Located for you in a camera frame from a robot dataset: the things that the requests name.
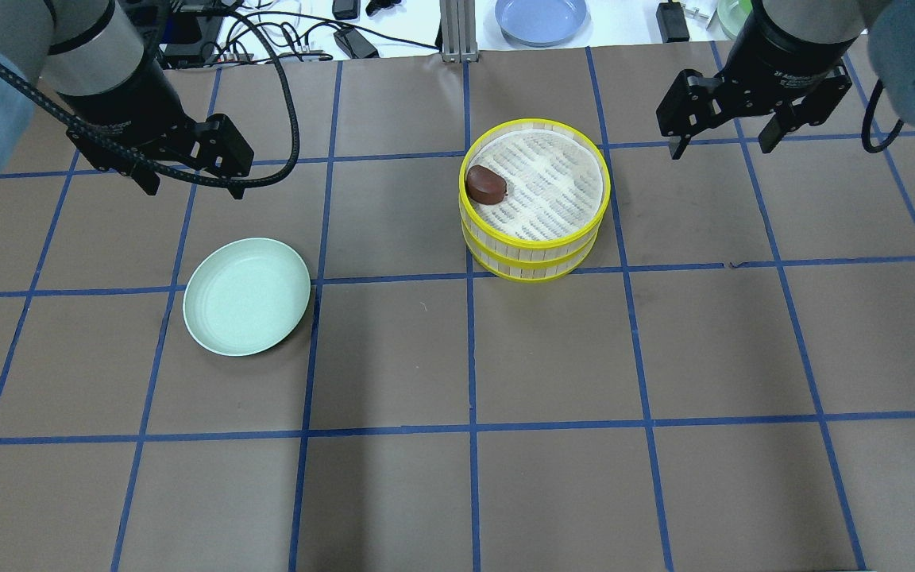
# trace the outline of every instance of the light green bowl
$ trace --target light green bowl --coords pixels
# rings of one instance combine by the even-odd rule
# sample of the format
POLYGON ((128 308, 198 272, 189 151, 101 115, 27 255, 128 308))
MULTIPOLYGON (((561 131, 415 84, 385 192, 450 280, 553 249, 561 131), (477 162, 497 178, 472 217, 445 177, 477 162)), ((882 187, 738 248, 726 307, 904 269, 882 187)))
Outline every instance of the light green bowl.
POLYGON ((309 271, 291 246, 245 238, 215 250, 193 272, 182 298, 189 334, 221 355, 274 347, 309 305, 309 271))

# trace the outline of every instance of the white table surface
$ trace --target white table surface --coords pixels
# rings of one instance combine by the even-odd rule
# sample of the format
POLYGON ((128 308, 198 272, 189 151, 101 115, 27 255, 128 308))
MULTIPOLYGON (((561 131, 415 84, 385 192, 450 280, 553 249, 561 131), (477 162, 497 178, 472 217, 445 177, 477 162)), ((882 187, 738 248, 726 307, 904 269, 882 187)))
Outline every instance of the white table surface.
MULTIPOLYGON (((257 0, 247 0, 247 5, 255 5, 257 0)), ((436 32, 440 23, 440 8, 438 0, 402 0, 402 3, 389 10, 381 10, 373 17, 366 16, 365 7, 368 0, 360 0, 358 19, 348 21, 354 25, 375 29, 377 32, 389 36, 404 37, 425 44, 432 44, 436 40, 436 32)), ((331 0, 277 0, 268 10, 286 10, 312 14, 326 18, 333 18, 330 7, 331 0)), ((571 37, 569 42, 555 46, 556 48, 580 48, 584 46, 614 46, 614 44, 657 44, 662 42, 658 35, 658 26, 654 19, 654 11, 658 0, 588 0, 589 17, 580 32, 571 37)), ((476 39, 480 50, 533 50, 509 41, 500 31, 493 10, 495 0, 476 0, 476 39)), ((232 18, 227 18, 225 28, 222 28, 219 43, 224 42, 226 30, 232 25, 232 18)), ((262 21, 289 21, 299 32, 309 28, 317 21, 291 16, 266 16, 262 21)), ((725 40, 726 35, 719 25, 718 18, 712 19, 712 24, 705 29, 701 23, 687 18, 687 28, 690 30, 690 39, 725 40)), ((319 48, 334 55, 335 59, 346 58, 340 48, 334 43, 334 31, 327 26, 313 30, 310 35, 310 46, 319 48)), ((400 44, 366 35, 367 39, 376 46, 380 57, 400 57, 424 55, 430 53, 425 48, 400 44)), ((264 54, 264 49, 252 37, 244 37, 243 43, 248 51, 254 54, 264 54)))

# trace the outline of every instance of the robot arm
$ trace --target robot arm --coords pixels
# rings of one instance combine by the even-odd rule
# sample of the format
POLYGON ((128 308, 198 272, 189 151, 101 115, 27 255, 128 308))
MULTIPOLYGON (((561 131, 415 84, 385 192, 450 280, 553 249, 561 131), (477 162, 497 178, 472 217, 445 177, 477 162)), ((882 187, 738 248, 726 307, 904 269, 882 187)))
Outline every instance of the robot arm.
MULTIPOLYGON (((186 115, 116 0, 0 0, 0 64, 28 83, 40 76, 51 84, 94 130, 81 135, 70 124, 66 134, 76 148, 98 170, 133 178, 148 195, 160 184, 150 160, 207 171, 236 198, 258 186, 231 179, 248 175, 253 159, 231 119, 217 114, 197 123, 186 115), (103 137, 116 145, 102 145, 103 137), (129 153, 118 153, 118 145, 129 153)), ((287 90, 286 100, 297 133, 287 90)), ((0 79, 0 170, 32 113, 25 95, 0 79)))
POLYGON ((915 2, 753 0, 752 8, 723 70, 704 77, 684 69, 658 105, 673 159, 694 135, 736 117, 772 115, 759 134, 765 153, 786 133, 820 126, 852 87, 842 55, 865 28, 871 65, 915 126, 915 2))

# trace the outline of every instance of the brown object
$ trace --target brown object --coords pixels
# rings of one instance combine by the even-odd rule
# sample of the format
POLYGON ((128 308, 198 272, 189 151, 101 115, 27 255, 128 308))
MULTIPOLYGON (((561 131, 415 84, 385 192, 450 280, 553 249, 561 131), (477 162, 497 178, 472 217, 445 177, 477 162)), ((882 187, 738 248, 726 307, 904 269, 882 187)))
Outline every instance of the brown object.
POLYGON ((498 205, 508 195, 508 182, 482 165, 475 165, 465 175, 468 198, 481 205, 498 205))

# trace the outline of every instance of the round plate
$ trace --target round plate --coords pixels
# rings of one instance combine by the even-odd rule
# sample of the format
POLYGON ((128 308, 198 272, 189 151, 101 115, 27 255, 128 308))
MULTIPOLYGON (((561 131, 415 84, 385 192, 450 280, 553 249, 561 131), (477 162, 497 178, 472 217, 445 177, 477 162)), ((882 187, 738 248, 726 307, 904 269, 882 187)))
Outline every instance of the round plate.
POLYGON ((496 0, 496 22, 504 35, 527 46, 555 46, 585 23, 585 0, 496 0))
POLYGON ((298 326, 309 290, 309 271, 291 246, 245 238, 200 263, 186 285, 182 316, 193 339, 215 354, 257 354, 298 326))

